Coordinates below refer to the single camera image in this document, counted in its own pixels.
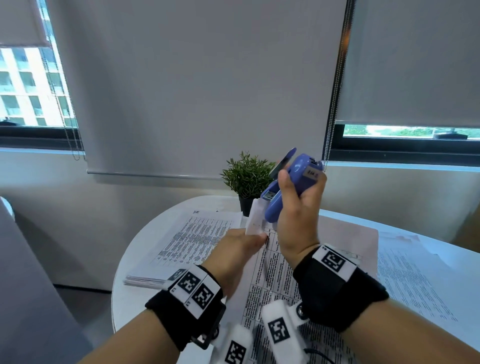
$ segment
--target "person's left hand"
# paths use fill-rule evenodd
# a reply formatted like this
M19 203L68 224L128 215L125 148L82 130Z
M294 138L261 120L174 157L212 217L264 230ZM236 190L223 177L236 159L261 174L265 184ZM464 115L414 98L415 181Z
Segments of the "person's left hand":
M267 240L267 234L245 235L245 229L230 229L202 263L220 283L228 298L237 289L243 267Z

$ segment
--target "person's right arm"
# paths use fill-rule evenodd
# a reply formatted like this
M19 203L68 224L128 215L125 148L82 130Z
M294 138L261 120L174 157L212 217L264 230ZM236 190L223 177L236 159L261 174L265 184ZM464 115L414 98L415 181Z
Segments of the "person's right arm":
M285 170L279 173L278 183L283 200L278 244L295 269L319 245L318 211L326 176L322 174L300 198ZM370 304L340 334L365 364L480 363L478 351L392 299Z

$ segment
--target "building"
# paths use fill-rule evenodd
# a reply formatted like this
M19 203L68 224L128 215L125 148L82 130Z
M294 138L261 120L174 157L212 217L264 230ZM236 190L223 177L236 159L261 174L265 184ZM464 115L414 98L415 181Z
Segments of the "building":
M44 0L38 5L52 47L0 48L0 121L77 127Z

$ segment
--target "black wristband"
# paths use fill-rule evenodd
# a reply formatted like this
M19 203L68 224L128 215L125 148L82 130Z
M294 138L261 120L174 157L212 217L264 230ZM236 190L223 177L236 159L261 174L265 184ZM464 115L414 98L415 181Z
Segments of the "black wristband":
M310 252L293 272L303 310L312 322L343 332L370 304L389 296L384 286L358 267L347 281L343 280L313 258L317 250Z
M202 266L194 269L193 273L191 268L175 274L177 277L168 290L160 291L145 304L156 314L179 351L190 341L206 349L225 311L221 302L223 291L215 277ZM218 290L216 293L212 291L212 283Z

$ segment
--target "roller blind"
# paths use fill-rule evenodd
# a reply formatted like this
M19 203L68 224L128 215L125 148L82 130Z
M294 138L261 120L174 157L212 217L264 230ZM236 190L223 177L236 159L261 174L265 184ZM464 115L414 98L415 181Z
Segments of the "roller blind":
M480 127L480 1L357 0L337 122Z
M49 43L37 1L0 0L0 47L45 46Z
M90 173L320 158L345 0L48 0Z

